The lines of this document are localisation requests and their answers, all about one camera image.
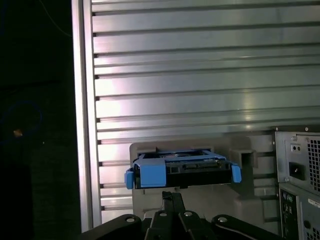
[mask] blue plastic tab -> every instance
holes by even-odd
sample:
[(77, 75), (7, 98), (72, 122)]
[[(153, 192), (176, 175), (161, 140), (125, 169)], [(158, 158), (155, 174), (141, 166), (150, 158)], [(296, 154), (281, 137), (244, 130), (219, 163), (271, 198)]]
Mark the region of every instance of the blue plastic tab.
[(135, 164), (140, 168), (140, 184), (142, 188), (160, 188), (166, 186), (167, 175), (164, 159), (139, 159)]
[(133, 189), (134, 188), (134, 181), (135, 181), (135, 176), (134, 172), (131, 171), (131, 168), (125, 171), (124, 174), (124, 183), (127, 189)]
[(232, 179), (234, 183), (241, 183), (242, 181), (242, 176), (241, 176), (241, 169), (238, 165), (232, 165), (231, 166), (232, 170)]

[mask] metal side panel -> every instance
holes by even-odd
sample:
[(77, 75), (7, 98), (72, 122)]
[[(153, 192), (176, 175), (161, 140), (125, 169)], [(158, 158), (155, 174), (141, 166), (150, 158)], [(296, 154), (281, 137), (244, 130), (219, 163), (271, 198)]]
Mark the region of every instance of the metal side panel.
[[(133, 210), (123, 171), (134, 143), (320, 120), (319, 1), (72, 7), (81, 211), (92, 213), (93, 227)], [(260, 159), (271, 168), (268, 157)]]

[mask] horizontal metal slat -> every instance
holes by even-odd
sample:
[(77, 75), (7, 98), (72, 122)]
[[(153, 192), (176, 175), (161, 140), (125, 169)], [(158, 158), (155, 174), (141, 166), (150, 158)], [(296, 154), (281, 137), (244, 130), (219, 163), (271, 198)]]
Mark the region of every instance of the horizontal metal slat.
[(320, 69), (309, 67), (101, 78), (95, 80), (95, 94), (96, 96), (116, 96), (317, 86), (320, 84), (317, 76), (320, 76)]
[(104, 11), (128, 11), (128, 10), (150, 10), (150, 9), (169, 9), (169, 8), (203, 8), (203, 7), (237, 7), (241, 5), (300, 5), (316, 4), (317, 0), (92, 0), (93, 12)]
[(277, 192), (278, 191), (277, 191), (276, 186), (255, 187), (254, 188), (254, 195), (257, 197), (275, 196), (277, 194)]
[(194, 61), (194, 62), (162, 62), (154, 64), (137, 64), (128, 66), (108, 66), (97, 67), (94, 70), (96, 75), (109, 77), (116, 74), (138, 74), (138, 73), (166, 73), (175, 71), (197, 71), (197, 70), (214, 70), (230, 68), (257, 68), (269, 66), (300, 66), (300, 65), (318, 65), (320, 56), (298, 56), (268, 59), (230, 59), (223, 61)]
[(268, 131), (271, 126), (280, 125), (299, 125), (301, 122), (304, 124), (316, 124), (319, 122), (317, 119), (290, 119), (290, 120), (273, 120), (268, 122), (255, 122), (255, 123), (234, 123), (234, 124), (219, 124), (208, 126), (186, 126), (186, 127), (168, 127), (156, 129), (139, 129), (139, 130), (122, 130), (122, 131), (109, 131), (98, 132), (97, 137), (103, 144), (109, 141), (137, 141), (140, 140), (153, 140), (153, 141), (169, 141), (174, 140), (176, 137), (189, 138), (190, 136), (197, 136), (198, 138), (209, 137), (221, 133), (234, 133), (246, 131)]
[[(290, 120), (292, 116), (296, 119), (308, 118), (320, 118), (320, 107), (307, 108), (307, 109), (278, 109), (278, 110), (266, 110), (263, 112), (214, 112), (209, 114), (194, 114), (194, 115), (182, 115), (181, 117), (159, 116), (157, 119), (148, 119), (147, 117), (142, 119), (114, 119), (105, 120), (97, 123), (97, 129), (102, 131), (121, 131), (121, 130), (134, 130), (134, 129), (153, 129), (153, 128), (165, 128), (176, 126), (201, 126), (201, 125), (224, 125), (227, 123), (254, 123), (254, 122), (269, 122), (272, 120)], [(108, 155), (110, 159), (115, 158), (114, 150), (111, 147), (111, 151), (106, 151), (105, 155)], [(99, 159), (106, 159), (105, 156), (99, 157)]]
[(216, 9), (98, 15), (92, 18), (94, 33), (307, 23), (320, 21), (320, 6)]
[(131, 143), (98, 145), (99, 162), (115, 162), (130, 159)]
[(93, 17), (93, 32), (276, 24), (276, 8), (150, 12)]
[(100, 184), (123, 184), (130, 165), (99, 167)]
[(130, 206), (132, 208), (133, 207), (132, 196), (102, 197), (101, 206), (107, 206), (108, 208)]
[(94, 53), (249, 47), (319, 43), (320, 27), (260, 28), (216, 31), (155, 32), (96, 36)]
[(260, 60), (272, 58), (306, 57), (320, 55), (320, 46), (282, 46), (232, 50), (171, 51), (159, 53), (122, 53), (121, 55), (98, 54), (94, 59), (96, 71), (102, 67), (125, 67), (127, 65), (156, 65), (175, 63), (218, 62), (231, 60)]
[(96, 102), (96, 117), (317, 107), (320, 104), (319, 93), (320, 88), (314, 86), (300, 87), (299, 89), (274, 89), (273, 91), (108, 99)]
[(132, 195), (132, 190), (129, 190), (125, 187), (118, 188), (100, 188), (100, 195), (102, 197), (111, 197), (111, 196), (130, 196)]

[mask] computer back panel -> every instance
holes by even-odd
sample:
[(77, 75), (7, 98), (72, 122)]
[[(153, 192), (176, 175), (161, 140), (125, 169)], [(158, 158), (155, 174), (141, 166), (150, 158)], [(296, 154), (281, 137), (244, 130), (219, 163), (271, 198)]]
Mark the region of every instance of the computer back panel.
[(290, 183), (280, 183), (282, 236), (288, 240), (320, 240), (320, 197)]

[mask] screw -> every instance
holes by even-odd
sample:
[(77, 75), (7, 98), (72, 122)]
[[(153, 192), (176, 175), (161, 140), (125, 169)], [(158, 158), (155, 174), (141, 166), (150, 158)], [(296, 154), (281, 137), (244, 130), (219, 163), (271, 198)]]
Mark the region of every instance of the screw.
[(225, 223), (225, 222), (228, 221), (228, 219), (226, 219), (225, 217), (219, 217), (219, 218), (218, 218), (218, 221), (219, 221), (220, 223)]
[(186, 211), (186, 212), (184, 213), (184, 215), (185, 215), (186, 217), (191, 217), (191, 216), (192, 216), (192, 212)]
[(127, 221), (128, 223), (132, 223), (132, 222), (135, 221), (135, 219), (134, 219), (133, 217), (129, 217), (129, 218), (126, 219), (126, 221)]

